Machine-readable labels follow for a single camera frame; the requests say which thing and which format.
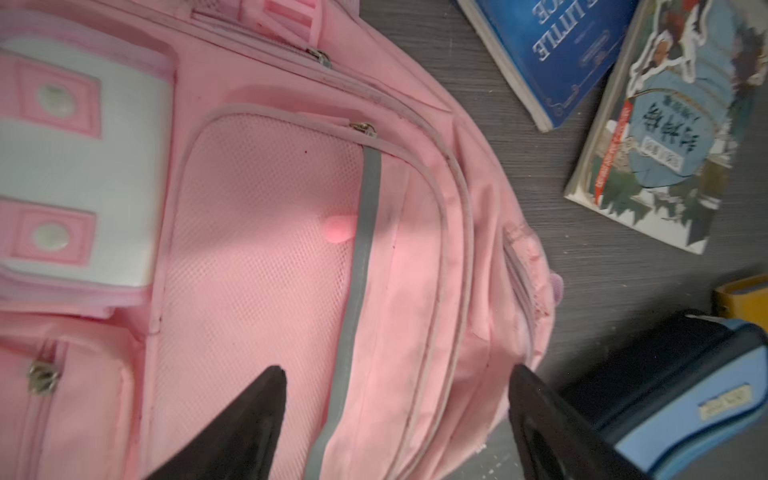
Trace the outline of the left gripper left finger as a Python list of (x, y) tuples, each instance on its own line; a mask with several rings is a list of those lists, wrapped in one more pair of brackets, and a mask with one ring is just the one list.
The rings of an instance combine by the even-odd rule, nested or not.
[(152, 479), (267, 479), (284, 420), (287, 377), (266, 368)]

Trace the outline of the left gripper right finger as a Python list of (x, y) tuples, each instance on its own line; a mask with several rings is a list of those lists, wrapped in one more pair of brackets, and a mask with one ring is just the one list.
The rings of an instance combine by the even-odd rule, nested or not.
[(509, 380), (509, 421), (526, 479), (647, 479), (526, 365)]

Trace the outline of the illustrated comic book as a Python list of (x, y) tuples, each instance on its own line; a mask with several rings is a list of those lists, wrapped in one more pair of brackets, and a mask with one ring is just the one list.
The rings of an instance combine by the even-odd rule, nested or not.
[(765, 2), (641, 2), (565, 197), (702, 254), (766, 76)]

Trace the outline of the pink student backpack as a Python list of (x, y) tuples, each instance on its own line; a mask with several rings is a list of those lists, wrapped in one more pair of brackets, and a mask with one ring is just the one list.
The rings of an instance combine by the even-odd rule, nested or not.
[(2, 3), (3, 478), (152, 479), (278, 365), (267, 479), (440, 479), (557, 282), (357, 2)]

